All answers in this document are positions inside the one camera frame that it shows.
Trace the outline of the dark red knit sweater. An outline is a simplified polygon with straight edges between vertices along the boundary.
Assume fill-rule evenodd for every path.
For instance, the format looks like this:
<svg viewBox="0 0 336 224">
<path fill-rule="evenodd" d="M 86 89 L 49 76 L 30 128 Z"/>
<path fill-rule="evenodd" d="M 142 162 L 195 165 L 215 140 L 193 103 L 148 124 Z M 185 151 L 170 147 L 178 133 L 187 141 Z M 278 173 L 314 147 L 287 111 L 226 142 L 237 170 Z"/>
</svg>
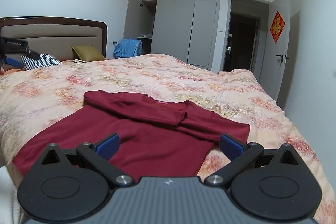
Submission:
<svg viewBox="0 0 336 224">
<path fill-rule="evenodd" d="M 250 126 L 221 117 L 191 101 L 168 103 L 139 93 L 91 91 L 83 107 L 30 139 L 13 159 L 27 174 L 49 143 L 75 148 L 116 133 L 121 145 L 110 163 L 135 180 L 142 176 L 188 177 L 228 133 L 246 142 Z"/>
</svg>

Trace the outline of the floral peach bed quilt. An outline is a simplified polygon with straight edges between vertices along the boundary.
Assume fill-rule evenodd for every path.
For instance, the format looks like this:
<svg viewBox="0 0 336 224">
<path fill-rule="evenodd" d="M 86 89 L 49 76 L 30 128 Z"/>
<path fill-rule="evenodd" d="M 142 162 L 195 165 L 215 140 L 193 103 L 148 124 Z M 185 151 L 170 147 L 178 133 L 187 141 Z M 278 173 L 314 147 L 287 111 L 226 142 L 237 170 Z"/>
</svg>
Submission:
<svg viewBox="0 0 336 224">
<path fill-rule="evenodd" d="M 84 93 L 142 93 L 164 102 L 189 100 L 232 121 L 250 126 L 249 140 L 265 148 L 291 144 L 322 189 L 314 216 L 335 223 L 335 194 L 315 152 L 266 94 L 252 72 L 236 69 L 212 73 L 168 55 L 93 61 L 69 61 L 1 77 L 1 155 L 14 183 L 22 175 L 13 158 L 36 134 L 82 108 Z"/>
</svg>

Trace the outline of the grey built-in wardrobe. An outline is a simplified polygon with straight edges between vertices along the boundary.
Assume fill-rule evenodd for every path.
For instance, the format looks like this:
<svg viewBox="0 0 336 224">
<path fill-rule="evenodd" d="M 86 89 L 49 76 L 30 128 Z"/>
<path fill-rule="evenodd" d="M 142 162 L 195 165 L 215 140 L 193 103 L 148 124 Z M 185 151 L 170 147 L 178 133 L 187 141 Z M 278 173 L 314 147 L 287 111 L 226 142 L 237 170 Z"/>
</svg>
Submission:
<svg viewBox="0 0 336 224">
<path fill-rule="evenodd" d="M 210 69 L 221 0 L 128 0 L 123 36 L 141 39 L 145 53 Z"/>
</svg>

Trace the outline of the brown padded headboard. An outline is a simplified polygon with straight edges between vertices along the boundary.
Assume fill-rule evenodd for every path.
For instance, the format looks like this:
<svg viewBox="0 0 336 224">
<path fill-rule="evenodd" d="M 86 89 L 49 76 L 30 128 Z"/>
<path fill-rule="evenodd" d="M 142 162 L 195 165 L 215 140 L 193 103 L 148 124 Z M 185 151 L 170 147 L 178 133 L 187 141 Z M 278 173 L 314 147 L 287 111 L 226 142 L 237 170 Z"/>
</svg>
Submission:
<svg viewBox="0 0 336 224">
<path fill-rule="evenodd" d="M 49 53 L 60 61 L 74 59 L 74 46 L 92 45 L 106 55 L 107 25 L 94 20 L 52 16 L 1 18 L 1 36 L 22 39 L 39 53 Z"/>
</svg>

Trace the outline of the blue garment pile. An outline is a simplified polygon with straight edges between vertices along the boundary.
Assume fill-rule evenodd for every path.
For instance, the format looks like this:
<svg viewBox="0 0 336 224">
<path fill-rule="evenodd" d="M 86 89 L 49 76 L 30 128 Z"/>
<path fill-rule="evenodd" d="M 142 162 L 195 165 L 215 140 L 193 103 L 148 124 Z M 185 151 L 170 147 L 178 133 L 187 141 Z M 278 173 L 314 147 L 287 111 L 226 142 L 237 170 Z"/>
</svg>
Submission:
<svg viewBox="0 0 336 224">
<path fill-rule="evenodd" d="M 142 41 L 138 39 L 122 39 L 116 44 L 113 52 L 115 59 L 137 57 L 142 52 Z"/>
</svg>

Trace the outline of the olive green pillow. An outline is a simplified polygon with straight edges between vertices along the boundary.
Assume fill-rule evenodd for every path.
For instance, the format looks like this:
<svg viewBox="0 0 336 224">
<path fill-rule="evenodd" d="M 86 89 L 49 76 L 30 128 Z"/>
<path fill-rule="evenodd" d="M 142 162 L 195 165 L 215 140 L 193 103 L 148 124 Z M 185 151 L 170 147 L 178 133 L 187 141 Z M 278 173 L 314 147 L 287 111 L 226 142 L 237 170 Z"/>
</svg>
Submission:
<svg viewBox="0 0 336 224">
<path fill-rule="evenodd" d="M 72 47 L 74 55 L 86 62 L 91 61 L 104 61 L 106 58 L 92 45 L 74 46 Z"/>
</svg>

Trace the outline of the red fu door decoration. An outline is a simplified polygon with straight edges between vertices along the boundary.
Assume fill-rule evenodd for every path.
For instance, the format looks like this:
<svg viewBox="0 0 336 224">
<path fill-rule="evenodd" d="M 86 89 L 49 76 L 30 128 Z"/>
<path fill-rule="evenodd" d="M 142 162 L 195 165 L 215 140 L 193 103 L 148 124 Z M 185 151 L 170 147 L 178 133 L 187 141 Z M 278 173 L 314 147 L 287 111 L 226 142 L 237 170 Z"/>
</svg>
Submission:
<svg viewBox="0 0 336 224">
<path fill-rule="evenodd" d="M 269 29 L 275 44 L 278 42 L 284 27 L 285 27 L 285 20 L 282 18 L 279 11 L 276 11 L 276 14 L 274 15 L 273 21 Z"/>
</svg>

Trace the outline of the white bedroom door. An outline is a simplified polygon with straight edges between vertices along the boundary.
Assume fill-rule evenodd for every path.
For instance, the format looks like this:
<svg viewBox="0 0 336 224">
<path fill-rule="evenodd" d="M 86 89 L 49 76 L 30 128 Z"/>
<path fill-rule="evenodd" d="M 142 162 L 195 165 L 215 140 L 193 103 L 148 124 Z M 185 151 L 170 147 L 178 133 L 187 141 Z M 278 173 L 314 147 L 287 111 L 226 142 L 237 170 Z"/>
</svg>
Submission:
<svg viewBox="0 0 336 224">
<path fill-rule="evenodd" d="M 269 29 L 276 11 L 279 11 L 285 20 L 285 27 L 278 42 L 275 44 Z M 259 78 L 261 87 L 275 101 L 278 99 L 286 65 L 286 63 L 279 64 L 276 55 L 287 55 L 289 33 L 290 0 L 275 0 L 269 4 L 266 44 Z"/>
</svg>

